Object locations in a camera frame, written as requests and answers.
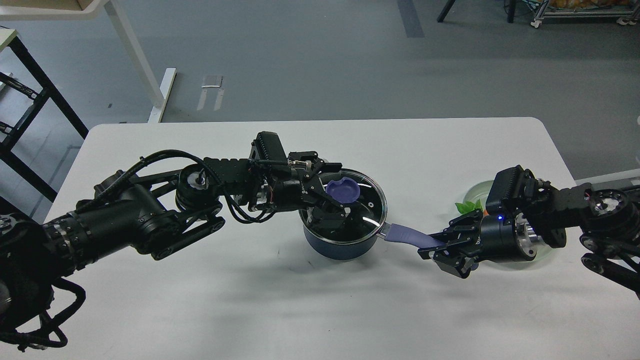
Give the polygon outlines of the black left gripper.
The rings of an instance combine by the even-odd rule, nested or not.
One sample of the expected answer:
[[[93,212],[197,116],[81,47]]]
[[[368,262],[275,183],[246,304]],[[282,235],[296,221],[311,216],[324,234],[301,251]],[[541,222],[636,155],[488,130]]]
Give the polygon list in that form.
[[[341,229],[350,214],[351,185],[340,162],[326,162],[316,151],[291,152],[286,159],[261,159],[265,201],[261,210],[307,208],[307,229]]]

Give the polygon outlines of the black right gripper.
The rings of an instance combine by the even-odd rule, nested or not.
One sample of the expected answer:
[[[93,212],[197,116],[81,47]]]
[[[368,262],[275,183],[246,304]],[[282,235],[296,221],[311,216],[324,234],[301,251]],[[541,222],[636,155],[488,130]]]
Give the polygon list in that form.
[[[538,254],[530,237],[518,233],[515,219],[504,215],[458,216],[430,237],[431,247],[419,248],[418,255],[461,279],[468,278],[480,261],[530,262]]]

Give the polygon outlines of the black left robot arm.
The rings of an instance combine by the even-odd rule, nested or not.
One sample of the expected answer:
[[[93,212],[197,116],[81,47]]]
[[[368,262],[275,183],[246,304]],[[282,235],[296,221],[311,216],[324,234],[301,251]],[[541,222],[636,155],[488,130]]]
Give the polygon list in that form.
[[[60,326],[86,300],[68,276],[126,247],[157,261],[173,255],[221,229],[224,205],[242,224],[306,210],[312,224],[340,228],[360,192],[332,190],[320,177],[341,169],[314,152],[201,159],[169,149],[117,171],[94,198],[44,224],[2,199],[1,341],[20,351],[66,346]]]

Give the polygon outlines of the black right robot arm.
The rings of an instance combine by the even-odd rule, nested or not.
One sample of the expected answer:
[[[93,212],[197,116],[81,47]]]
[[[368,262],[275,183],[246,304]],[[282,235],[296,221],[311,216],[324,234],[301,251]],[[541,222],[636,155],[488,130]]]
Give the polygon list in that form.
[[[639,201],[617,189],[590,183],[557,189],[521,166],[499,171],[486,212],[473,210],[450,221],[418,254],[468,278],[482,261],[531,262],[541,248],[564,248],[566,229],[579,227],[587,249],[582,264],[618,285],[639,292]]]

